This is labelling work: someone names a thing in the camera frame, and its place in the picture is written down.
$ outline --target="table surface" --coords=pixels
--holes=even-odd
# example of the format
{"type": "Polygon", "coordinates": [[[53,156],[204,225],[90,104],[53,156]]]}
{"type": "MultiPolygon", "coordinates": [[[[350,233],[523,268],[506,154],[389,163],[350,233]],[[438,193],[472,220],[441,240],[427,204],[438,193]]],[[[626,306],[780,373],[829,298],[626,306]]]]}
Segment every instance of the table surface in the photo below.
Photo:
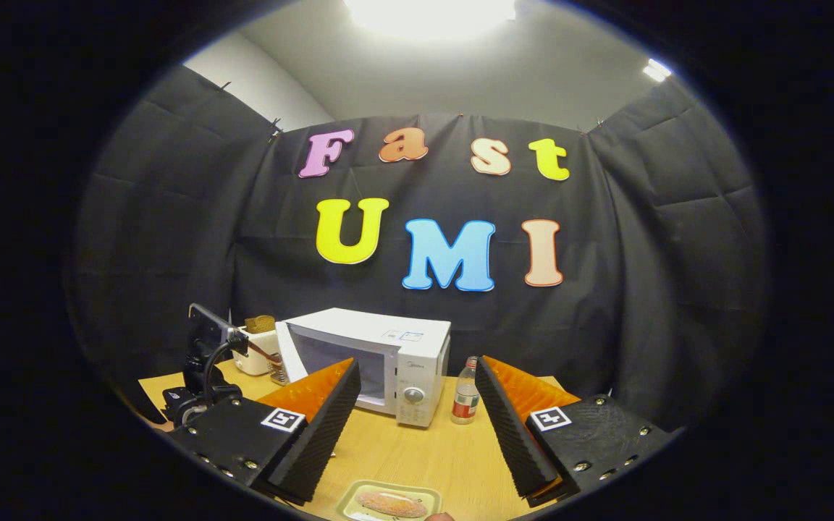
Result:
{"type": "MultiPolygon", "coordinates": [[[[240,386],[245,398],[258,399],[280,389],[269,375],[241,372],[234,360],[225,360],[218,367],[227,382],[240,386]]],[[[560,388],[554,377],[542,379],[560,388]]],[[[153,405],[162,409],[163,389],[185,384],[182,374],[176,373],[145,378],[140,385],[153,405]]],[[[472,423],[457,425],[450,421],[455,386],[455,377],[445,377],[429,428],[400,426],[393,416],[353,409],[334,448],[337,457],[324,468],[314,499],[298,508],[325,519],[345,521],[335,510],[337,502],[358,479],[433,488],[443,498],[442,511],[457,520],[513,519],[553,504],[549,501],[530,508],[517,496],[484,400],[479,402],[472,423]]]]}

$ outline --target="ceiling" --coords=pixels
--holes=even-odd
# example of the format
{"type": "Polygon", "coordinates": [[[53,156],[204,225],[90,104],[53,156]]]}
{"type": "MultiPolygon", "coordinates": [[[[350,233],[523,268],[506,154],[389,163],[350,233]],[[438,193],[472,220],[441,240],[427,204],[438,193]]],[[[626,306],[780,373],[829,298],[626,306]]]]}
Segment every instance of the ceiling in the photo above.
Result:
{"type": "Polygon", "coordinates": [[[460,42],[370,33],[343,0],[299,0],[240,32],[335,119],[463,112],[590,130],[654,80],[649,55],[613,27],[542,0],[460,42]]]}

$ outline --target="cable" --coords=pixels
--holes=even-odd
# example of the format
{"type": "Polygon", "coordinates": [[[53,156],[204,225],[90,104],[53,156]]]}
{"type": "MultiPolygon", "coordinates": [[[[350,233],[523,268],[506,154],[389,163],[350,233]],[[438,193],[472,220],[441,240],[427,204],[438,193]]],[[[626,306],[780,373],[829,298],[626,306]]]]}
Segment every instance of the cable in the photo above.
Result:
{"type": "Polygon", "coordinates": [[[211,353],[211,356],[208,357],[208,362],[205,362],[205,403],[208,407],[213,405],[213,403],[211,403],[211,369],[214,367],[214,363],[223,352],[231,349],[232,346],[238,344],[239,342],[239,337],[236,337],[236,339],[230,339],[219,345],[218,349],[215,349],[214,352],[211,353]]]}

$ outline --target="blue letter m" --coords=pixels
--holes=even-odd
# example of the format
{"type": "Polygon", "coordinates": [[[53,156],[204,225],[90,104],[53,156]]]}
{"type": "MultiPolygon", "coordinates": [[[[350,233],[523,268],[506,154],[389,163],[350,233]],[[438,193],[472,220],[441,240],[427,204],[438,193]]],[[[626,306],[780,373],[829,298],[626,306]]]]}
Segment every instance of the blue letter m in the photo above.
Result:
{"type": "Polygon", "coordinates": [[[487,251],[494,234],[494,224],[488,221],[468,221],[452,246],[443,237],[439,224],[431,219],[414,219],[404,225],[410,232],[410,273],[404,277],[408,289],[429,289],[433,279],[426,274],[429,263],[440,287],[449,287],[459,266],[463,274],[456,279],[456,287],[463,291],[490,291],[494,281],[487,273],[487,251]]]}

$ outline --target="microwave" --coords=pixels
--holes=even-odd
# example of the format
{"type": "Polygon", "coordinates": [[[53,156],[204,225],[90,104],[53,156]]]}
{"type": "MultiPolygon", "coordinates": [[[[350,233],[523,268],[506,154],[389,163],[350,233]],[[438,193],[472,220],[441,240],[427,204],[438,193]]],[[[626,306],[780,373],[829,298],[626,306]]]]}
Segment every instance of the microwave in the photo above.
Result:
{"type": "Polygon", "coordinates": [[[332,308],[276,322],[275,331],[288,382],[353,357],[357,407],[430,426],[450,359],[449,322],[332,308]]]}

